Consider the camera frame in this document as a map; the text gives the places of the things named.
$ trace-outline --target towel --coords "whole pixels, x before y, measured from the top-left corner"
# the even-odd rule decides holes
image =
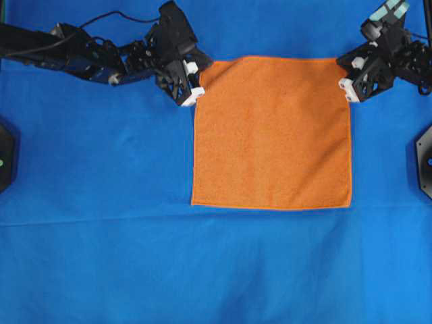
[[[192,205],[349,207],[350,108],[335,59],[244,57],[201,74]]]

